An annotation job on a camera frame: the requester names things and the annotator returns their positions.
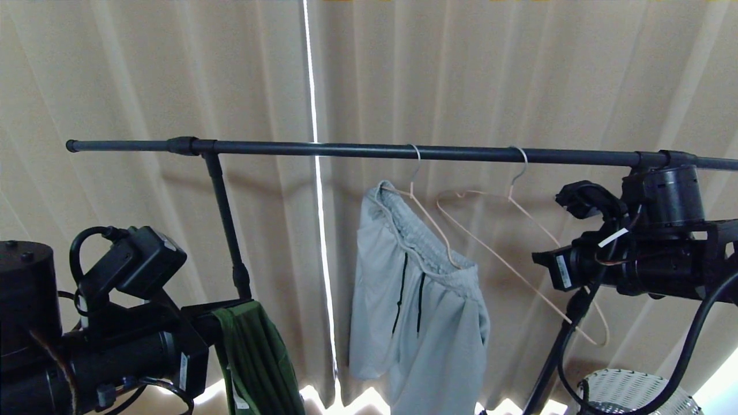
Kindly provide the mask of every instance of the empty clothes hanger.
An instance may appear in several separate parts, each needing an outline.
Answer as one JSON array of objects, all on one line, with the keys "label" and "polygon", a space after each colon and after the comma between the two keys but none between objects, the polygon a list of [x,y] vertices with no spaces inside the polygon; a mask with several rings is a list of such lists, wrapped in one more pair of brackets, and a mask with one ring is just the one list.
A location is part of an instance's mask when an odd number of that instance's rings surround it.
[{"label": "empty clothes hanger", "polygon": [[454,267],[456,267],[456,268],[458,268],[460,270],[462,268],[462,266],[453,258],[453,255],[451,254],[451,243],[449,242],[449,239],[446,237],[446,234],[441,230],[441,227],[439,227],[438,224],[435,223],[435,220],[433,219],[433,217],[430,215],[430,213],[428,213],[427,210],[425,210],[425,207],[423,207],[423,205],[420,203],[420,201],[418,200],[418,198],[415,197],[415,176],[417,176],[418,175],[418,172],[420,171],[422,158],[421,158],[421,155],[420,155],[420,150],[418,150],[418,146],[415,145],[415,144],[410,144],[410,145],[415,149],[415,152],[418,155],[418,166],[415,167],[415,171],[413,172],[413,175],[410,177],[410,192],[408,193],[408,192],[400,191],[400,190],[397,190],[395,188],[390,188],[388,186],[382,186],[382,189],[383,190],[386,190],[386,191],[391,191],[391,192],[394,192],[394,193],[403,194],[403,195],[409,197],[410,200],[412,200],[413,202],[415,202],[415,204],[418,206],[418,208],[420,208],[420,210],[428,218],[428,220],[430,221],[430,223],[433,224],[433,227],[435,227],[435,229],[438,231],[438,234],[444,240],[444,243],[446,244],[446,254],[449,256],[449,262],[451,262],[451,264]]},{"label": "empty clothes hanger", "polygon": [[[524,161],[525,165],[523,166],[523,170],[520,173],[518,173],[518,175],[516,175],[512,179],[512,182],[510,183],[510,189],[508,191],[506,200],[508,202],[512,203],[513,206],[515,206],[520,212],[522,212],[526,217],[528,217],[540,230],[542,230],[548,236],[548,238],[551,241],[554,242],[554,244],[556,244],[557,247],[561,247],[561,244],[556,239],[556,237],[554,237],[554,235],[551,232],[549,232],[548,229],[546,229],[540,222],[538,222],[527,210],[525,210],[525,208],[523,208],[513,198],[512,192],[513,192],[513,188],[515,186],[515,181],[518,180],[526,172],[526,170],[528,170],[528,155],[525,154],[524,150],[522,150],[521,148],[518,148],[516,146],[511,146],[511,147],[517,149],[518,151],[520,151],[520,153],[523,155],[523,161]],[[471,233],[469,230],[467,230],[461,223],[459,223],[456,219],[454,219],[453,216],[451,216],[448,212],[446,212],[446,210],[441,206],[441,197],[442,197],[442,195],[444,193],[447,193],[447,192],[441,192],[435,198],[435,205],[440,210],[440,212],[445,217],[447,217],[448,220],[450,220],[452,223],[454,223],[456,226],[458,226],[460,229],[462,229],[467,235],[471,236],[476,242],[478,242],[480,245],[482,245],[483,247],[485,247],[490,253],[492,253],[492,255],[494,255],[497,259],[499,259],[500,262],[502,262],[509,270],[511,270],[518,278],[520,278],[523,281],[523,283],[525,283],[525,285],[527,285],[530,289],[532,289],[536,293],[536,295],[538,295],[539,297],[541,297],[541,299],[543,299],[544,302],[546,302],[546,304],[548,304],[564,320],[566,320],[568,323],[571,323],[571,319],[569,317],[567,317],[567,315],[562,310],[560,310],[559,307],[556,306],[556,304],[554,304],[551,300],[549,300],[533,284],[531,284],[526,278],[524,278],[523,275],[520,272],[518,272],[515,269],[515,267],[512,266],[512,264],[510,264],[509,262],[507,262],[500,254],[498,254],[488,244],[484,243],[481,239],[479,239],[477,236],[475,236],[473,233]],[[453,193],[459,199],[465,198],[467,194],[501,197],[501,196],[495,195],[493,193],[487,193],[487,192],[482,192],[482,191],[472,191],[472,190],[466,190],[466,191],[461,191],[461,192],[453,191]],[[607,324],[607,319],[604,317],[604,314],[602,313],[602,310],[600,309],[600,306],[597,304],[597,301],[594,301],[594,306],[595,306],[595,309],[597,311],[597,314],[600,316],[600,318],[602,320],[602,325],[604,326],[604,330],[605,330],[605,339],[604,339],[604,342],[603,343],[596,342],[592,337],[590,337],[589,335],[587,335],[587,333],[585,333],[583,330],[581,330],[578,326],[576,327],[576,330],[579,333],[581,333],[582,336],[587,341],[589,341],[590,343],[592,343],[593,345],[598,346],[598,347],[605,347],[610,342],[610,327]]]}]

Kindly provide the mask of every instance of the clothes rack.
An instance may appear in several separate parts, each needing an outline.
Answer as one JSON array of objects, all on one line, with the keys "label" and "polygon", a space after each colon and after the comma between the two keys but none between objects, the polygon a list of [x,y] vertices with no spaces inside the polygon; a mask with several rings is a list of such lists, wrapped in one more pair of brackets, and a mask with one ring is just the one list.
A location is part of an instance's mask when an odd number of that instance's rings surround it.
[{"label": "clothes rack", "polygon": [[[169,140],[143,141],[77,141],[66,142],[66,149],[79,151],[155,151],[203,156],[213,182],[215,200],[218,203],[228,249],[233,264],[233,283],[242,300],[252,296],[249,273],[241,260],[238,241],[233,226],[233,217],[226,194],[219,154],[264,154],[275,156],[324,156],[364,157],[381,159],[454,160],[474,162],[525,162],[520,149],[515,147],[458,147],[441,145],[382,145],[355,143],[278,143],[254,141],[200,140],[197,137],[175,137]],[[666,168],[678,165],[694,165],[697,168],[738,171],[738,160],[700,157],[682,151],[596,151],[549,148],[523,148],[529,163],[563,165],[610,165],[631,167],[634,171],[649,168]],[[546,360],[524,414],[539,410],[545,389],[553,374],[556,362],[556,344]]]}]

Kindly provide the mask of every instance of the horizontal metal rod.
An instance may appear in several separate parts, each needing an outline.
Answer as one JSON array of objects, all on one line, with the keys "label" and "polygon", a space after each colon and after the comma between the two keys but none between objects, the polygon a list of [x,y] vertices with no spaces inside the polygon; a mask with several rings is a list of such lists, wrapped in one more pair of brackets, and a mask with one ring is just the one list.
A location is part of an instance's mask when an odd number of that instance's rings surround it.
[{"label": "horizontal metal rod", "polygon": [[[199,140],[178,137],[167,141],[76,141],[66,147],[76,151],[165,151],[177,154],[268,154],[278,156],[367,157],[380,159],[415,159],[411,145],[350,143],[277,143],[253,141]],[[516,148],[455,147],[418,145],[423,160],[458,160],[478,162],[523,162]],[[699,157],[693,154],[646,151],[595,151],[524,148],[528,162],[568,165],[613,165],[634,168],[663,167],[679,157],[684,164],[698,168],[738,171],[738,160]]]}]

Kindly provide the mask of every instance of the green garment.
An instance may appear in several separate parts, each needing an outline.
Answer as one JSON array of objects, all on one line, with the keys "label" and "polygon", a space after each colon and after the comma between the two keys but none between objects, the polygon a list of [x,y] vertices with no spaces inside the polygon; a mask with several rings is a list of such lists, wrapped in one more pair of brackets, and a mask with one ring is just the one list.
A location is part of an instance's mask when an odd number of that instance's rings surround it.
[{"label": "green garment", "polygon": [[304,415],[287,348],[261,304],[250,301],[213,315],[223,329],[215,351],[230,415]]}]

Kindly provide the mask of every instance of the drawstring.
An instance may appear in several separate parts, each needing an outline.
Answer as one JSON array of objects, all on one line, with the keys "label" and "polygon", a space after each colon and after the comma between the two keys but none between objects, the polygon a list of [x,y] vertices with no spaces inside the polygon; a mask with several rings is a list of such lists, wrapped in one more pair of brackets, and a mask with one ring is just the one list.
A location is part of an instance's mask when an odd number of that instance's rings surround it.
[{"label": "drawstring", "polygon": [[402,292],[405,290],[405,272],[407,271],[407,253],[405,253],[405,264],[402,266],[402,285],[400,286],[400,301],[397,302],[397,315],[395,316],[395,323],[392,325],[392,336],[395,335],[395,329],[397,328],[397,320],[400,318],[400,306],[402,305]]},{"label": "drawstring", "polygon": [[418,295],[418,326],[415,328],[415,334],[420,337],[420,316],[423,312],[423,284],[425,284],[425,272],[420,277],[420,293]]}]

